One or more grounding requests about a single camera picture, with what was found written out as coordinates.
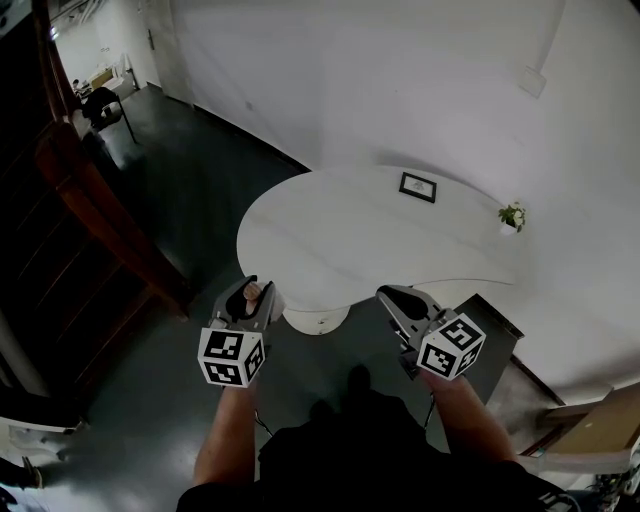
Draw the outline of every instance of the hand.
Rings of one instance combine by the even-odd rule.
[[[266,283],[249,283],[244,287],[242,295],[247,299],[246,313],[250,315],[256,309],[258,299],[262,293],[262,289],[266,286]],[[282,316],[284,312],[284,299],[280,292],[276,290],[276,299],[273,304],[273,311],[271,312],[271,321],[275,322]]]
[[[262,293],[262,288],[258,286],[256,283],[249,283],[245,286],[242,295],[245,299],[247,299],[247,309],[246,312],[248,314],[253,313],[253,310],[256,308],[256,304],[258,304],[258,298]]]
[[[443,377],[439,377],[435,373],[428,372],[423,369],[420,369],[420,378],[427,383],[434,393],[458,389],[464,384],[462,380],[464,377],[456,377],[453,380],[447,380]]]

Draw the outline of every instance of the chair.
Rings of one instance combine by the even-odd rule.
[[[119,111],[114,112],[112,110],[111,105],[114,103],[117,103],[120,106]],[[82,115],[91,120],[91,126],[98,131],[103,130],[111,124],[117,123],[121,117],[124,117],[133,142],[136,144],[138,143],[133,135],[133,130],[129,124],[127,114],[120,102],[120,97],[106,87],[98,87],[95,91],[89,94],[84,105],[82,105]]]

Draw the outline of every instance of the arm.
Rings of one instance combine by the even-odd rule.
[[[467,379],[447,381],[424,370],[421,376],[433,390],[451,453],[486,462],[517,461],[509,435],[489,414]]]
[[[196,459],[193,484],[248,485],[254,480],[254,386],[225,388],[211,432]]]

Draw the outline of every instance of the concrete floor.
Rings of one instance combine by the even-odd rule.
[[[189,322],[160,315],[136,335],[96,396],[90,427],[66,438],[48,436],[66,461],[45,466],[43,491],[12,490],[26,510],[175,510],[221,393],[205,383],[196,361],[200,328],[216,295],[242,275],[235,238],[244,212],[296,174],[157,91],[144,89],[124,106],[141,144],[132,144],[122,122],[102,132],[122,171],[113,186],[202,293]],[[397,364],[395,335],[373,301],[353,307],[340,329],[321,338],[304,336],[282,320],[271,341],[274,351],[261,372],[258,397],[262,419],[273,431],[306,421],[320,398],[337,405],[346,375],[358,363],[371,370],[375,389],[403,398],[418,421],[426,417],[428,392]],[[257,429],[256,439],[260,447],[267,437]],[[428,439],[444,444],[437,426],[430,427]]]

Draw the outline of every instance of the round table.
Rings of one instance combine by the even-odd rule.
[[[435,203],[399,192],[404,172],[437,183]],[[522,237],[500,234],[500,207],[423,171],[311,172],[251,205],[238,231],[238,260],[245,275],[276,284],[294,328],[324,334],[384,284],[513,284]]]

